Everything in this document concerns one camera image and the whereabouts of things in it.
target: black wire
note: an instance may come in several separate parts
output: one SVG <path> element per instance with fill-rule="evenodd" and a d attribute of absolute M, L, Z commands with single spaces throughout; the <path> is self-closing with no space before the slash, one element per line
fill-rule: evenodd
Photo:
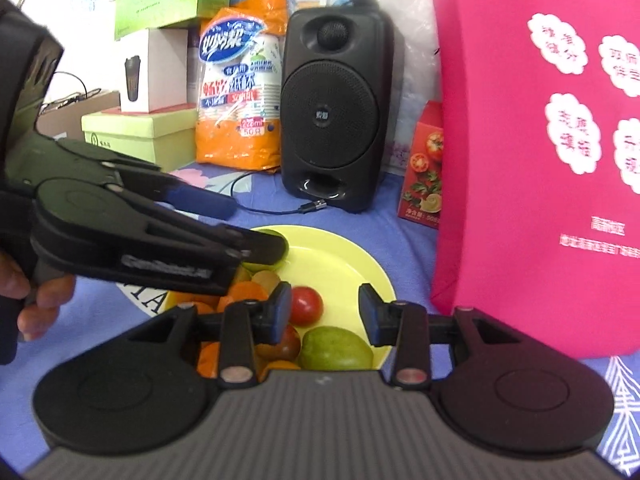
<path fill-rule="evenodd" d="M 84 84 L 84 81 L 82 81 L 82 79 L 80 79 L 76 74 L 72 74 L 71 72 L 64 72 L 63 70 L 56 70 L 53 75 L 56 74 L 65 74 L 65 75 L 70 75 L 71 77 L 75 77 L 76 79 L 78 79 L 78 81 L 80 82 L 80 84 L 82 85 L 82 88 L 84 88 L 84 98 L 88 99 L 89 98 L 89 92 L 86 90 L 86 85 Z"/>
<path fill-rule="evenodd" d="M 235 179 L 232 180 L 231 184 L 230 184 L 230 189 L 229 189 L 229 195 L 231 195 L 231 198 L 235 198 L 234 197 L 234 188 L 236 187 L 236 184 L 238 182 L 240 182 L 242 179 L 244 179 L 245 177 L 248 177 L 254 173 L 260 173 L 259 171 L 247 171 L 246 173 L 243 173 L 242 175 L 236 177 Z M 300 213 L 299 209 L 294 209 L 292 211 L 266 211 L 264 209 L 254 209 L 252 207 L 247 207 L 245 205 L 242 205 L 241 203 L 238 203 L 238 207 L 244 211 L 249 211 L 251 213 L 261 213 L 264 215 L 277 215 L 277 216 L 282 216 L 282 215 L 295 215 L 297 213 Z"/>

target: paper cup package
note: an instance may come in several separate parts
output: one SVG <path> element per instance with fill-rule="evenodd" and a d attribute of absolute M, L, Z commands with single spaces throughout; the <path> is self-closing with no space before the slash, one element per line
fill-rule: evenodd
<path fill-rule="evenodd" d="M 196 160 L 239 170 L 280 165 L 281 40 L 287 0 L 245 0 L 202 29 Z"/>

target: white wall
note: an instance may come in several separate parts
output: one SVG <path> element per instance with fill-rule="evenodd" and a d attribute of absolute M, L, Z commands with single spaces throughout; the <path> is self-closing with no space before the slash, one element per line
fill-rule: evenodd
<path fill-rule="evenodd" d="M 114 0 L 26 0 L 22 10 L 45 25 L 65 47 L 59 70 L 76 74 L 89 90 L 116 89 Z M 80 83 L 59 74 L 53 78 L 47 100 L 76 91 L 82 91 Z"/>

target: blue tablecloth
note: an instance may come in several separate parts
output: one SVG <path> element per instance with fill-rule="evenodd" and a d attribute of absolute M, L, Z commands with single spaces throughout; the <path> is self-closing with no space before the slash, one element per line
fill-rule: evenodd
<path fill-rule="evenodd" d="M 206 176 L 223 173 L 202 167 Z M 232 223 L 244 227 L 290 223 L 335 232 L 364 248 L 389 275 L 398 298 L 424 304 L 428 309 L 437 232 L 398 219 L 396 208 L 401 179 L 385 176 L 373 208 L 354 216 L 328 208 L 307 215 L 273 217 L 241 212 Z M 280 177 L 254 175 L 252 192 L 240 194 L 241 203 L 268 210 L 295 209 L 301 203 L 290 197 Z M 130 290 L 135 295 L 136 288 Z M 147 307 L 154 306 L 147 298 Z M 31 415 L 31 394 L 51 368 L 149 319 L 113 283 L 80 279 L 71 303 L 41 341 L 20 346 L 17 359 L 0 368 L 0 454 L 23 471 L 47 451 Z M 631 356 L 590 360 L 587 364 L 607 378 L 616 396 L 616 413 L 599 451 L 620 471 L 632 473 L 640 466 L 640 352 Z M 436 377 L 450 370 L 447 350 L 433 355 Z"/>

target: pink shopping bag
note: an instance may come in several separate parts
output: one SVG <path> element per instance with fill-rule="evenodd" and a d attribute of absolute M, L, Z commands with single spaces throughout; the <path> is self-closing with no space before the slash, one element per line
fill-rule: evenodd
<path fill-rule="evenodd" d="M 640 349 L 640 0 L 434 0 L 431 301 L 576 358 Z"/>

